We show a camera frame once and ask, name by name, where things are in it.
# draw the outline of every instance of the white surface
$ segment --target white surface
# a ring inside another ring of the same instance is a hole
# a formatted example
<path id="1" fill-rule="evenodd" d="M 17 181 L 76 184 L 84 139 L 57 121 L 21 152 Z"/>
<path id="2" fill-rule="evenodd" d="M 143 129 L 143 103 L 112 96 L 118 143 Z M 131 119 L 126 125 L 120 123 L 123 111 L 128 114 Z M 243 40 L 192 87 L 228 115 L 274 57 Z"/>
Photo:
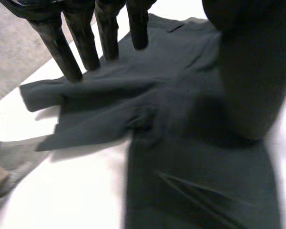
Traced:
<path id="1" fill-rule="evenodd" d="M 150 12 L 177 20 L 189 17 L 206 19 L 200 0 L 180 0 L 177 5 L 175 3 L 158 0 Z M 121 39 L 129 31 L 125 8 L 118 16 L 118 23 Z M 96 24 L 92 29 L 101 56 Z M 74 43 L 71 49 L 83 70 Z M 23 83 L 54 79 L 61 75 L 52 59 Z M 59 107 L 51 107 L 30 113 L 24 106 L 18 88 L 13 90 L 0 101 L 0 141 L 51 134 L 57 123 L 58 112 Z M 267 141 L 276 168 L 286 228 L 286 104 Z M 123 188 L 129 143 L 128 138 L 111 145 L 52 152 L 12 193 L 0 211 L 0 229 L 123 228 Z"/>

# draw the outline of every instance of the concrete floor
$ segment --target concrete floor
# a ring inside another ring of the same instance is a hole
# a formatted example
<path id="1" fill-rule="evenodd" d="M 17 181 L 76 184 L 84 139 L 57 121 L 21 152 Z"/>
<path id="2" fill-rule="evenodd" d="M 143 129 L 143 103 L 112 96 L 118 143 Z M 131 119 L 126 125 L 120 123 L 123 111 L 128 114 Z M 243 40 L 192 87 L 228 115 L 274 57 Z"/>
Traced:
<path id="1" fill-rule="evenodd" d="M 62 30 L 71 42 L 63 16 L 62 20 Z M 49 51 L 29 23 L 14 16 L 0 3 L 0 99 L 50 58 Z"/>

